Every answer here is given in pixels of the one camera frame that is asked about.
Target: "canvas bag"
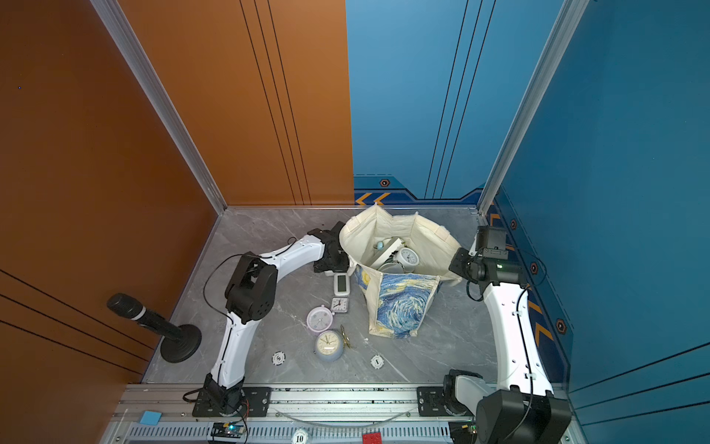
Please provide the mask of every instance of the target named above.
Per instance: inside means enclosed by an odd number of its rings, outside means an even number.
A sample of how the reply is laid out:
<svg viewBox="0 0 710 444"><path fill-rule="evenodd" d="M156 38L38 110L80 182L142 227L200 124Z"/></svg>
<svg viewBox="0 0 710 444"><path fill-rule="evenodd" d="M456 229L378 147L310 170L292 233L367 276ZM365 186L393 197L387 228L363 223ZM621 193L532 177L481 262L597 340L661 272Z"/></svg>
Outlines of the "canvas bag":
<svg viewBox="0 0 710 444"><path fill-rule="evenodd" d="M419 256L410 274L387 274L370 268L379 241L400 237ZM392 216L373 205L353 216L340 232L340 244L356 264L355 279L365 295L369 332L385 337L416 336L439 285L462 278L449 271L461 245L442 225L420 216Z"/></svg>

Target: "gray marble surface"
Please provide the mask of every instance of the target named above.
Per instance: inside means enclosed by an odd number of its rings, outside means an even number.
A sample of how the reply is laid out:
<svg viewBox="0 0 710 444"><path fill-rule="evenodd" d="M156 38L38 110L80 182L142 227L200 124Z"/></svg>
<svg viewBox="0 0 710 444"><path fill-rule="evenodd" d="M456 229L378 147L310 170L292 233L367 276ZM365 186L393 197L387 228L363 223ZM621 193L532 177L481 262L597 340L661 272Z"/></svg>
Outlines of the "gray marble surface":
<svg viewBox="0 0 710 444"><path fill-rule="evenodd" d="M244 251L261 253L286 244L291 236L301 238L314 228L329 229L339 220L346 222L360 210L257 210L229 208L222 217L196 271L188 292L178 303L171 321L191 323L202 331L202 344L191 358L169 364L156 353L143 382L200 383L210 371L219 352L226 318L215 313L202 299L202 286L209 273L223 259ZM470 247L476 222L467 208L426 208L391 210L393 215L418 211L444 225L464 247ZM230 259L209 280L207 298L223 310L224 287L238 258ZM313 273L311 266L282 279L276 290L275 305L257 329L246 361L246 382L413 382L440 383L451 369L481 374L495 381L497 364L493 330L483 303L466 297L464 284L443 286L435 296L419 329L419 336L390 339L368 334L365 299L351 280L349 312L336 314L334 327L343 325L353 349L345 349L336 362L319 360L313 353L315 336L305 327L308 312L321 304L330 306L333 281ZM478 295L478 289L471 286ZM286 362L275 366L271 356L286 354ZM374 369L370 359L385 359Z"/></svg>

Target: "small square clock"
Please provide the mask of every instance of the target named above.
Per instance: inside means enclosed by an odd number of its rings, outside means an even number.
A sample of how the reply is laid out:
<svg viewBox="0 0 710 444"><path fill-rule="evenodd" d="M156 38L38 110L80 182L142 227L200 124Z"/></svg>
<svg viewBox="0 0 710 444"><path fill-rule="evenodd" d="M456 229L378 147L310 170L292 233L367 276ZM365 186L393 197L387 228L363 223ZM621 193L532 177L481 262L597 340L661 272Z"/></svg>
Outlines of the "small square clock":
<svg viewBox="0 0 710 444"><path fill-rule="evenodd" d="M333 313L348 313L348 298L333 298L330 303L330 311Z"/></svg>

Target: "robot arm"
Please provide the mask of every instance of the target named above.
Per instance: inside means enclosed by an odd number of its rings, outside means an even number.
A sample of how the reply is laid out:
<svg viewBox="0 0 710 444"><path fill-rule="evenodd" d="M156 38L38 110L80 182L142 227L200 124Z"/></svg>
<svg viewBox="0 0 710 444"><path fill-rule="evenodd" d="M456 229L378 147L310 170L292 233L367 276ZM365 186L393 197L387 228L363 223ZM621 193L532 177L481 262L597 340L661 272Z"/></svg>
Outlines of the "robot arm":
<svg viewBox="0 0 710 444"><path fill-rule="evenodd" d="M452 370L444 378L447 408L476 413L482 444L558 443L572 412L567 400L555 398L537 353L525 271L508 260L504 229L479 227L476 239L475 255L460 249L449 270L479 285L493 324L498 390L479 375Z"/></svg>
<svg viewBox="0 0 710 444"><path fill-rule="evenodd" d="M311 262L317 273L348 271L348 256L339 242L343 226L338 222L331 230L314 229L286 247L241 256L224 291L230 322L217 361L204 381L204 389L222 414L231 415L241 405L246 355L257 326L273 308L277 282Z"/></svg>

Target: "wire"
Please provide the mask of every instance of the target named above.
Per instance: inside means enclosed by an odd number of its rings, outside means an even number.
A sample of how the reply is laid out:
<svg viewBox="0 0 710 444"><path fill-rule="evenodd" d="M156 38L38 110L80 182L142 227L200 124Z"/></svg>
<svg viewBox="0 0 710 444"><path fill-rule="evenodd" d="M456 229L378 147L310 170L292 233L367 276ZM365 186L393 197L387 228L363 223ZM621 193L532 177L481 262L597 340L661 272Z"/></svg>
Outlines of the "wire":
<svg viewBox="0 0 710 444"><path fill-rule="evenodd" d="M274 254L272 257L266 257L266 258L264 258L264 259L273 259L273 258L277 257L277 256L280 255L280 254L284 254L285 252L287 252L288 250L290 250L291 247L293 247L294 245L296 245L296 241L297 241L297 240L298 240L298 239L296 239L295 236L289 237L288 240L286 241L286 243L288 244L288 247L287 247L285 250L283 250L283 251L281 251L281 252L279 252L279 253Z"/></svg>
<svg viewBox="0 0 710 444"><path fill-rule="evenodd" d="M242 404L242 405L246 406L246 418L248 418L249 417L249 400L247 400L246 404ZM244 438L244 444L246 444L246 441L249 440L249 426L246 425L246 418L244 418L244 415L242 415L240 413L239 416L241 417L241 422L244 423L244 428L246 429L246 437Z"/></svg>
<svg viewBox="0 0 710 444"><path fill-rule="evenodd" d="M391 423L395 419L399 418L400 416L404 416L407 413L410 413L411 411L412 411L412 409L407 410L407 411L403 411L402 413L398 413L398 414L391 416L390 418L387 418L382 421L377 421L374 423L369 423L369 424L364 424L362 426L354 426L354 427L348 426L348 425L336 426L334 424L325 424L325 423L317 423L317 422L313 422L313 421L306 421L305 419L295 418L295 417L289 415L288 413L283 413L282 411L278 411L278 410L276 411L276 413L278 413L281 416L285 416L286 418L289 418L291 421L296 421L297 423L307 424L309 426L320 427L320 428L324 428L324 429L339 430L339 429L344 429L344 428L353 428L357 431L369 431L369 430L372 430L373 428L381 427L381 426L384 426L385 424Z"/></svg>
<svg viewBox="0 0 710 444"><path fill-rule="evenodd" d="M524 250L521 248L518 248L518 250L520 250L522 253L525 253L525 254L528 254L528 255L534 257L535 259L537 259L538 262L540 262L540 265L542 265L542 267L543 267L542 279L536 285L540 285L541 283L545 282L545 278L547 277L547 265L545 265L545 263L542 261L542 259L540 259L539 257L535 256L534 254L530 253L528 250Z"/></svg>
<svg viewBox="0 0 710 444"><path fill-rule="evenodd" d="M280 252L274 254L273 256L265 257L265 256L251 256L251 255L247 255L247 257L252 257L252 258L255 258L255 259L274 259L274 258L276 258L278 255L284 254L285 252L287 252L291 247L293 247L293 246L296 244L296 241L297 241L297 240L298 240L298 239L296 239L294 236L289 237L289 238L288 238L288 241L286 241L286 242L289 244L288 247L286 247L285 250L280 251ZM225 262L227 262L228 260L230 260L230 259L233 258L233 257L244 256L244 255L246 255L246 253L232 254L231 256L227 257L225 260L223 260L222 262L220 262L218 266L214 267L214 270L212 270L212 272L209 274L209 276L207 277L207 279L204 281L204 285L202 286L202 298L204 299L204 303L206 303L212 310L218 312L220 315L222 315L222 316L226 317L227 319L229 319L229 322L232 323L232 324L234 324L234 321L229 317L228 314L226 314L225 312L223 312L223 311L221 311L221 310L217 310L217 309L216 309L211 303L209 303L209 301L207 300L207 283L208 283L209 280L214 276L214 274L217 272L217 270L219 270L219 267L221 267L222 265L224 265Z"/></svg>
<svg viewBox="0 0 710 444"><path fill-rule="evenodd" d="M471 281L466 282L466 294L468 295L468 297L469 297L471 300L474 300L474 301L476 301L476 302L481 302L481 301L484 299L484 296L481 295L481 298L480 298L480 299L474 299L474 297L471 296L471 291L469 290L469 286L470 286L470 285L471 285Z"/></svg>
<svg viewBox="0 0 710 444"><path fill-rule="evenodd" d="M199 396L200 390L202 390L202 387L200 387L200 388L198 388L198 389L195 389L195 390L190 390L190 391L187 392L186 394L182 395L182 400L185 401L185 402L188 403L188 404L192 404L192 403L197 402L197 398L195 398L195 399L189 399L189 398L187 397L187 395L191 395L191 394L197 393L198 396Z"/></svg>
<svg viewBox="0 0 710 444"><path fill-rule="evenodd" d="M520 312L520 299L523 298L523 295L525 294L526 291L528 291L528 288L530 287L530 284L528 284L525 287L525 290L520 292L520 296L518 296L518 303L515 304L515 311ZM513 434L520 428L520 426L525 422L525 418L528 417L528 413L530 413L530 408L533 407L533 369L530 367L530 358L528 357L528 346L525 344L525 335L523 334L523 323L520 321L520 315L518 314L518 327L520 328L520 338L523 340L523 349L525 350L525 360L528 362L528 371L530 372L530 400L528 401L528 409L525 410L525 414L523 415L523 419L520 420L520 422L515 426L513 431L511 431L508 436L503 438L501 441L502 443L505 442L508 438L513 436Z"/></svg>
<svg viewBox="0 0 710 444"><path fill-rule="evenodd" d="M207 293L206 293L205 291L207 290L207 283L208 283L209 280L212 278L212 276L214 275L214 273L215 273L217 270L219 270L219 267L221 267L222 265L224 265L224 263L227 262L228 260L230 260L231 258L237 257L237 256L243 256L244 254L246 254L246 253L232 254L230 257L228 257L228 258L226 258L225 260L223 260L222 262L220 262L218 266L214 267L214 270L212 270L212 272L209 274L209 276L207 277L207 279L205 279L204 285L202 286L202 299L204 299L204 303L206 303L212 310L218 312L220 315L222 315L222 316L224 316L225 318L229 319L229 322L232 323L232 324L234 324L234 321L229 317L228 314L226 314L225 312L223 312L223 311L221 311L221 310L217 310L211 303L209 303L209 301L207 300Z"/></svg>

